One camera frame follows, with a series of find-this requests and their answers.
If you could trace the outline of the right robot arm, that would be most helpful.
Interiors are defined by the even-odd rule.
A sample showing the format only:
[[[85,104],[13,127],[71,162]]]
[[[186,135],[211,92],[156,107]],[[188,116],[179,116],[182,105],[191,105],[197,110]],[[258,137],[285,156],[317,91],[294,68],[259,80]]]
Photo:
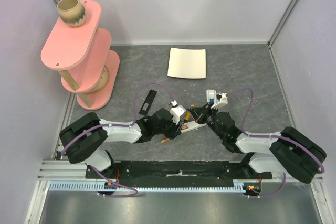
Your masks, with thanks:
[[[219,137],[227,150],[251,155],[240,166],[245,178],[278,172],[309,184],[316,174],[324,171],[321,165],[326,152],[291,126],[275,133],[247,133],[236,126],[228,112],[212,109],[210,104],[191,107],[189,111],[197,123],[206,124]]]

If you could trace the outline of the white remote control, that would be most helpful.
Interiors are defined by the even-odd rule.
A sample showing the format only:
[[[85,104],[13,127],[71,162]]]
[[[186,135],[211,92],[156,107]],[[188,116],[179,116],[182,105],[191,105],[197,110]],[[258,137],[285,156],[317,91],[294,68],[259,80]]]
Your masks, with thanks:
[[[190,122],[184,123],[183,125],[188,125],[188,128],[185,130],[181,130],[181,133],[186,133],[192,130],[197,130],[201,127],[205,127],[207,124],[199,124],[195,121],[190,121]]]

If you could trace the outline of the black remote control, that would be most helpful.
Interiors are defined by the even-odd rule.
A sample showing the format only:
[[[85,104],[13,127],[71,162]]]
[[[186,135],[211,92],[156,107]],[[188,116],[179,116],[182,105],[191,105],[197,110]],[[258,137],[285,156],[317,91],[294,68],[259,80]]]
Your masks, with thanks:
[[[157,94],[157,91],[152,90],[152,89],[148,92],[148,94],[147,94],[147,96],[146,96],[146,98],[145,98],[145,100],[144,100],[144,102],[141,106],[141,109],[139,110],[140,115],[146,116],[148,114],[149,109],[150,109],[150,107],[151,107],[151,105],[154,101],[154,98],[155,98],[156,94]]]

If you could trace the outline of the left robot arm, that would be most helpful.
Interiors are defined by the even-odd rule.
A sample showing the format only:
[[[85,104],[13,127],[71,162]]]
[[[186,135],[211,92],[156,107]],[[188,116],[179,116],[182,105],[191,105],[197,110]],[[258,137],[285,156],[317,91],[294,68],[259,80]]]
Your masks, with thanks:
[[[159,109],[152,116],[144,116],[129,123],[111,122],[89,112],[61,130],[59,137],[69,163],[85,163],[97,170],[103,178],[111,178],[115,165],[111,154],[101,145],[109,142],[145,143],[156,135],[170,140],[181,134],[182,115],[186,110],[176,106],[169,111]]]

